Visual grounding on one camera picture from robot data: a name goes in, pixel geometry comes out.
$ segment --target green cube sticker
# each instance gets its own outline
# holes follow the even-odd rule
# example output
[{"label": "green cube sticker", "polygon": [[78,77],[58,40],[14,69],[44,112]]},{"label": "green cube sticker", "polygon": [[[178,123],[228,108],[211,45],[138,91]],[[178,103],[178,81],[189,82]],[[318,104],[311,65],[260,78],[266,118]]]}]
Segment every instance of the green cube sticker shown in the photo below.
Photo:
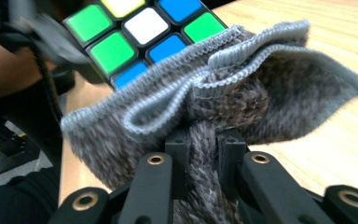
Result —
[{"label": "green cube sticker", "polygon": [[90,5],[66,19],[65,24],[79,41],[87,42],[112,26],[113,22],[100,6]]},{"label": "green cube sticker", "polygon": [[89,54],[107,75],[111,75],[135,56],[135,50],[121,32],[116,32],[90,47]]},{"label": "green cube sticker", "polygon": [[208,37],[217,35],[225,29],[224,25],[214,15],[205,12],[187,25],[184,31],[192,41],[198,43]]}]

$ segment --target fuzzy gray fabric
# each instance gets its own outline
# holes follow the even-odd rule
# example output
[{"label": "fuzzy gray fabric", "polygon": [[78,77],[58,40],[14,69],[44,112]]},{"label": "fuzzy gray fabric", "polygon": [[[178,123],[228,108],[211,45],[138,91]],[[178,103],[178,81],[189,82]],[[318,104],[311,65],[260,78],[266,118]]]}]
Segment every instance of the fuzzy gray fabric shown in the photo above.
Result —
[{"label": "fuzzy gray fabric", "polygon": [[178,124],[191,139],[187,202],[174,202],[175,223],[240,223],[222,192],[217,133],[238,128],[248,144],[303,136],[358,95],[358,75],[306,49],[307,21],[254,35],[233,26],[152,65],[123,91],[62,119],[73,151],[106,186],[134,175]]}]

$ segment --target table surface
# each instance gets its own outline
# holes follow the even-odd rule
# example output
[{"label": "table surface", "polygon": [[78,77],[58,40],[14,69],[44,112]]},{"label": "table surface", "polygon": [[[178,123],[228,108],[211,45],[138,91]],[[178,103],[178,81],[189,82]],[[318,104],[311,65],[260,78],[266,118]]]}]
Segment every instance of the table surface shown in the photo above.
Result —
[{"label": "table surface", "polygon": [[[254,33],[281,21],[310,20],[308,48],[358,73],[358,0],[238,0],[214,12],[226,25],[240,24]],[[76,76],[76,86],[67,94],[67,112],[111,92],[106,85],[90,85]],[[250,149],[273,155],[302,187],[320,195],[331,185],[358,188],[358,97],[303,138]],[[64,142],[60,203],[73,191],[91,186],[106,189]]]}]

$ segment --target black plastic bracket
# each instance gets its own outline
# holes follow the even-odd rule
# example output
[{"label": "black plastic bracket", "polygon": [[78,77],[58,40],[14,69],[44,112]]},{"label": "black plastic bracket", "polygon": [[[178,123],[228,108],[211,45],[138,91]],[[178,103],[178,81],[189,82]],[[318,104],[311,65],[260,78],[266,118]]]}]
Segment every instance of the black plastic bracket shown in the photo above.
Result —
[{"label": "black plastic bracket", "polygon": [[219,182],[228,199],[237,199],[235,167],[241,164],[243,155],[249,151],[245,140],[237,129],[230,129],[217,135],[219,153]]},{"label": "black plastic bracket", "polygon": [[246,153],[242,173],[268,223],[333,223],[271,155]]},{"label": "black plastic bracket", "polygon": [[118,223],[172,223],[172,217],[172,158],[148,153],[138,164]]}]

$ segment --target dark floor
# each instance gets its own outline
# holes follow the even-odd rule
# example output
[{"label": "dark floor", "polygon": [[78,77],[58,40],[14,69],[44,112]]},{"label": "dark floor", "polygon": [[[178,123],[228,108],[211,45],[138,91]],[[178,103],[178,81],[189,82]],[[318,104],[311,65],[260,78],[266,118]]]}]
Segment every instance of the dark floor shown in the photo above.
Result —
[{"label": "dark floor", "polygon": [[[62,111],[65,111],[66,108],[66,95],[62,95],[60,97],[60,106]],[[21,130],[19,130],[17,127],[15,127],[10,122],[7,123],[7,127],[14,133],[21,133]],[[15,169],[12,169],[10,171],[7,171],[0,175],[0,185],[6,184],[12,177],[18,176],[18,175],[27,175],[33,171],[39,171],[41,168],[47,168],[50,167],[51,163],[43,154],[42,152],[39,155],[39,159],[35,161],[30,161],[28,163],[23,164],[22,166],[19,166]]]}]

